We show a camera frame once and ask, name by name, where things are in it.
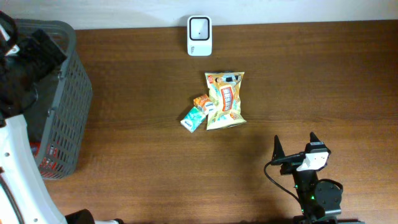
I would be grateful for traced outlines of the yellow wet wipes pack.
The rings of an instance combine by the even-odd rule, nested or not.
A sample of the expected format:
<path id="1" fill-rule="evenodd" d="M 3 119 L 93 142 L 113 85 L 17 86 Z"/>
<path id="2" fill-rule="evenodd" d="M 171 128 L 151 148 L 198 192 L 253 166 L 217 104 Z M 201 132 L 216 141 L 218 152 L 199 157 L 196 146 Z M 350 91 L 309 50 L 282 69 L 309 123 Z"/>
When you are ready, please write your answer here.
<path id="1" fill-rule="evenodd" d="M 224 129 L 244 124 L 240 89 L 244 72 L 206 72 L 206 84 L 215 112 L 208 115 L 206 130 Z"/>

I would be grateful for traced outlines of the orange Kleenex tissue pack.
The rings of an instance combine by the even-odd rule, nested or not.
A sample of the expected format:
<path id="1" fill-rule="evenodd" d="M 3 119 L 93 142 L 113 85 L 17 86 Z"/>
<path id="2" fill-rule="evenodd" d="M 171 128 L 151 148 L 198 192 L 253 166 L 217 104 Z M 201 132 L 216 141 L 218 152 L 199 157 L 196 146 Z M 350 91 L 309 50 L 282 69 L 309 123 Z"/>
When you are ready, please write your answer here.
<path id="1" fill-rule="evenodd" d="M 193 104 L 205 115 L 212 114 L 216 111 L 215 104 L 210 100 L 207 94 L 195 98 Z"/>

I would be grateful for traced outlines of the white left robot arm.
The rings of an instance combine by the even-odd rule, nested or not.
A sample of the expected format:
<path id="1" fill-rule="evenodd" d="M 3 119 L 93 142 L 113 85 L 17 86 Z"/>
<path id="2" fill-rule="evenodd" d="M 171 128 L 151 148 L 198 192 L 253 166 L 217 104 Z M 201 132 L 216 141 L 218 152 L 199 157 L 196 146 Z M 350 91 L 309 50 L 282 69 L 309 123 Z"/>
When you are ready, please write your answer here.
<path id="1" fill-rule="evenodd" d="M 64 215 L 44 184 L 76 169 L 93 89 L 62 21 L 1 14 L 1 222 L 94 223 Z"/>

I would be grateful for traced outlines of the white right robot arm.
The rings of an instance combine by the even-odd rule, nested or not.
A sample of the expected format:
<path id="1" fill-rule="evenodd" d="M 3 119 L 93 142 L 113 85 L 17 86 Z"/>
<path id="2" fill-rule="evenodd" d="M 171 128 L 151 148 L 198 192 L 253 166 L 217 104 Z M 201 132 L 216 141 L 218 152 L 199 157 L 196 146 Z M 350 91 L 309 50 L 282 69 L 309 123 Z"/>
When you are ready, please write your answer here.
<path id="1" fill-rule="evenodd" d="M 319 179 L 317 172 L 327 166 L 331 151 L 325 143 L 310 133 L 310 142 L 305 150 L 286 156 L 279 137 L 274 137 L 274 151 L 268 163 L 279 166 L 281 175 L 292 175 L 296 194 L 281 185 L 281 189 L 293 196 L 300 205 L 302 214 L 293 217 L 294 223 L 337 223 L 341 214 L 343 185 L 331 179 Z"/>

